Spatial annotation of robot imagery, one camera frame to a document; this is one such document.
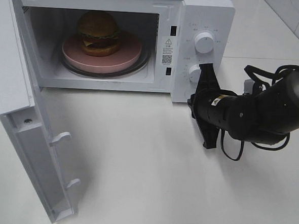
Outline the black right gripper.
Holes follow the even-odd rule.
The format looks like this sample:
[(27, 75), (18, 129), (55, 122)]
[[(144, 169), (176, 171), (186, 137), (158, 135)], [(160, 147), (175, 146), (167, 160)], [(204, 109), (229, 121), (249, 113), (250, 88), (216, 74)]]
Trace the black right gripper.
[(228, 112), (236, 100), (237, 94), (220, 89), (213, 63), (199, 64), (199, 68), (201, 74), (196, 91), (208, 91), (192, 94), (187, 103), (203, 137), (203, 147), (214, 149), (217, 144), (219, 128), (229, 128)]

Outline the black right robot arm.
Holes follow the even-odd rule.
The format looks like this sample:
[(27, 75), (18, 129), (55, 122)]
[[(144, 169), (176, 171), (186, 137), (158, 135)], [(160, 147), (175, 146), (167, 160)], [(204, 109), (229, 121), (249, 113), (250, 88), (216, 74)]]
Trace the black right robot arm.
[(243, 142), (274, 145), (299, 129), (299, 66), (283, 65), (274, 73), (246, 66), (254, 83), (252, 92), (243, 95), (220, 88), (213, 64), (199, 67), (199, 82), (188, 105), (205, 148), (216, 148), (220, 130)]

